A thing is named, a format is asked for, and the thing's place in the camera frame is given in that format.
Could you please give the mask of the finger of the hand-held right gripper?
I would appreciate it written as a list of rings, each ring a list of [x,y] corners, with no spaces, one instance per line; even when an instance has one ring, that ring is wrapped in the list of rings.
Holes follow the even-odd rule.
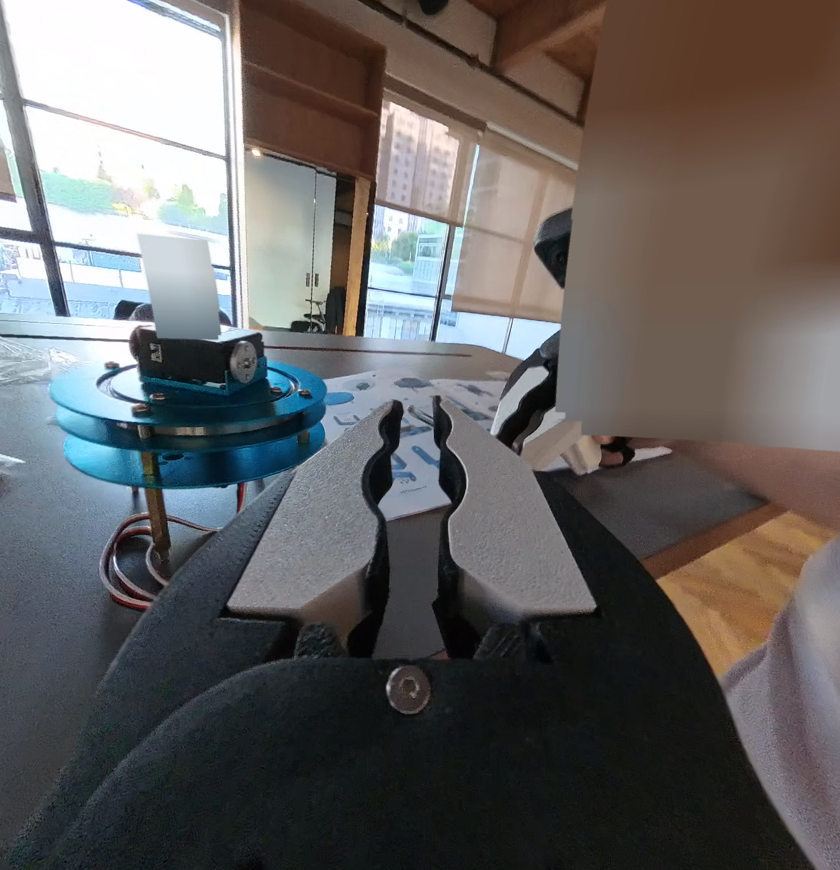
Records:
[[[512,441],[512,450],[532,471],[546,471],[559,458],[569,461],[579,474],[600,467],[600,444],[585,437],[579,418],[569,418],[559,408],[546,410],[525,441]]]
[[[543,356],[529,356],[512,369],[499,398],[492,437],[499,441],[525,441],[553,408],[556,362]]]

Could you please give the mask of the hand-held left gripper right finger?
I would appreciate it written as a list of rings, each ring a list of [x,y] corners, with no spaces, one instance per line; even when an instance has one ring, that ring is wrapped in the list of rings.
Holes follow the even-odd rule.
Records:
[[[600,609],[532,474],[453,398],[434,397],[441,526],[434,616],[450,657],[471,657],[489,628]]]

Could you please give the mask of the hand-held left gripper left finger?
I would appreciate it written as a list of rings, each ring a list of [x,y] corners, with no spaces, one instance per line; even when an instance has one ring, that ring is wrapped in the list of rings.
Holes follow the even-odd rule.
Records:
[[[391,491],[404,402],[390,398],[297,467],[228,611],[292,628],[325,622],[355,655],[378,646],[390,603],[390,539],[381,500]]]

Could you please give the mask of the person's right forearm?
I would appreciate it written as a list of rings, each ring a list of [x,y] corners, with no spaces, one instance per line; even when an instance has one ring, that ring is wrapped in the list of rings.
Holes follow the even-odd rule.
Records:
[[[671,448],[765,501],[840,530],[840,450],[709,440],[633,440],[633,448]]]

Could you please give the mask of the blue robot arm rotating base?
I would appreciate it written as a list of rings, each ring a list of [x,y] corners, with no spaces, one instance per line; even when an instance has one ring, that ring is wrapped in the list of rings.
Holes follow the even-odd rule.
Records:
[[[171,557],[165,491],[277,476],[325,444],[319,375],[270,362],[260,331],[129,334],[129,364],[77,364],[50,385],[67,458],[144,491],[152,550]]]

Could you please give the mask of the beige roller blind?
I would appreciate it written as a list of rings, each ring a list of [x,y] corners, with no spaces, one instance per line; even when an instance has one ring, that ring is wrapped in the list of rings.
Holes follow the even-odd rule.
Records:
[[[382,97],[374,204],[441,223],[464,223],[482,130]]]
[[[574,167],[486,130],[470,180],[453,311],[561,321],[564,289],[535,255],[535,233],[574,200]]]

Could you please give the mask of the printed instruction sheet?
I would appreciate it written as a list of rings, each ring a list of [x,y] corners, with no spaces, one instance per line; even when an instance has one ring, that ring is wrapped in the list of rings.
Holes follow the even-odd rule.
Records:
[[[407,367],[381,367],[355,375],[325,379],[325,440],[335,441],[342,430],[366,418],[390,398],[404,404],[401,448],[391,453],[391,491],[381,512],[387,520],[404,520],[450,504],[441,491],[441,450],[434,427],[408,417],[408,404],[433,412],[433,398],[444,397],[461,408],[476,424],[492,430],[500,379],[430,379]]]

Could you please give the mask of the person's light grey clothing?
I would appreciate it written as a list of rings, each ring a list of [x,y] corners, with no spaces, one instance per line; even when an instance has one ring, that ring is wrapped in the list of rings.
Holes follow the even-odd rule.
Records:
[[[722,691],[775,809],[815,866],[840,870],[840,536],[801,572],[768,639]]]

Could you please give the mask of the crumpled clear plastic bag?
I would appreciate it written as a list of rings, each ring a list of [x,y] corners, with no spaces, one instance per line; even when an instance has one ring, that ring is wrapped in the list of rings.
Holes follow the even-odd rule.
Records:
[[[67,364],[72,364],[72,356],[62,349],[37,349],[0,336],[0,385],[51,381]]]

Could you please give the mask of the black framed window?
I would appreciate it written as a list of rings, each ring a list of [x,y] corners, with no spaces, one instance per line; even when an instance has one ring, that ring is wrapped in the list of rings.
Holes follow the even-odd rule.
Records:
[[[0,3],[0,313],[119,318],[167,234],[237,321],[231,89],[228,3]]]

